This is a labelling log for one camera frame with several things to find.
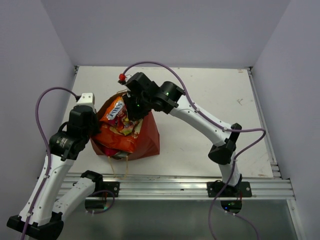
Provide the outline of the red paper bag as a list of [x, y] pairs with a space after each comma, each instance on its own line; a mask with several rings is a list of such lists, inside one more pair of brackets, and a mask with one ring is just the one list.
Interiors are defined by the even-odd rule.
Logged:
[[[123, 95], [125, 95], [125, 93], [125, 90], [117, 92], [115, 95], [110, 97], [97, 112], [96, 115], [99, 122], [99, 130], [101, 127], [100, 119], [103, 117], [106, 109], [111, 105], [111, 103], [116, 99], [116, 97], [122, 97], [124, 99]], [[94, 136], [92, 136], [90, 141], [95, 153], [100, 156], [108, 157], [109, 162], [111, 162], [112, 159], [115, 159], [124, 160], [127, 163], [130, 160], [137, 160], [145, 157], [158, 155], [160, 153], [160, 135], [154, 116], [151, 112], [149, 112], [148, 115], [141, 120], [143, 120], [143, 123], [140, 129], [139, 137], [137, 139], [137, 146], [133, 153], [119, 150], [118, 154], [115, 156], [106, 156], [102, 152], [102, 148], [104, 146], [95, 142], [93, 140]]]

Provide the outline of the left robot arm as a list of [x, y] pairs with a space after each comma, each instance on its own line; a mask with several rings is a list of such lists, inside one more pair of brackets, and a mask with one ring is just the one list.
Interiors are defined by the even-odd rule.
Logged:
[[99, 196], [104, 184], [101, 174], [87, 170], [76, 184], [58, 197], [62, 183], [79, 153], [99, 130], [95, 110], [76, 105], [69, 119], [53, 135], [48, 144], [40, 177], [23, 210], [11, 216], [7, 226], [35, 240], [56, 240], [66, 219], [89, 195]]

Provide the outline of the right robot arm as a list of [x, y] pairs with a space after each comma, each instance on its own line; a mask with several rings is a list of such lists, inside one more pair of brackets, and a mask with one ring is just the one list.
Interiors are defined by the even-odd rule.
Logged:
[[203, 117], [189, 103], [185, 91], [173, 82], [165, 81], [158, 86], [144, 73], [137, 72], [124, 85], [128, 89], [124, 102], [130, 120], [142, 119], [155, 111], [186, 122], [211, 141], [208, 158], [219, 166], [223, 192], [232, 197], [241, 190], [242, 175], [234, 160], [241, 125], [222, 123], [222, 128], [213, 125], [214, 117]]

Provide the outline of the orange beige chips bag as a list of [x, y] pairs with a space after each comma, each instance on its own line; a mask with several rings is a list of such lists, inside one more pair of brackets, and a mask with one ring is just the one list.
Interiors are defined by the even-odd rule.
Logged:
[[100, 133], [92, 139], [110, 149], [116, 149], [133, 153], [141, 131], [143, 120], [129, 121], [126, 125], [112, 126], [109, 123], [101, 122]]

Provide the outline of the pink REAL chips bag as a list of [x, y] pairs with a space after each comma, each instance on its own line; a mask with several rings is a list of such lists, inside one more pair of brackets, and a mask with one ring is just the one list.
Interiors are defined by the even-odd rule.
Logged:
[[114, 149], [114, 148], [108, 148], [103, 146], [102, 150], [104, 155], [108, 156], [108, 157], [113, 157], [115, 155], [118, 154], [119, 150], [118, 149]]

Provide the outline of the orange yellow candy packet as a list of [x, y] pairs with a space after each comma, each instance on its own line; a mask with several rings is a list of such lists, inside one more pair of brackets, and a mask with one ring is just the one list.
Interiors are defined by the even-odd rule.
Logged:
[[121, 96], [115, 100], [106, 109], [100, 122], [100, 131], [110, 129], [115, 134], [128, 136], [135, 131], [135, 128], [141, 123], [140, 120], [129, 120], [129, 114], [125, 102]]

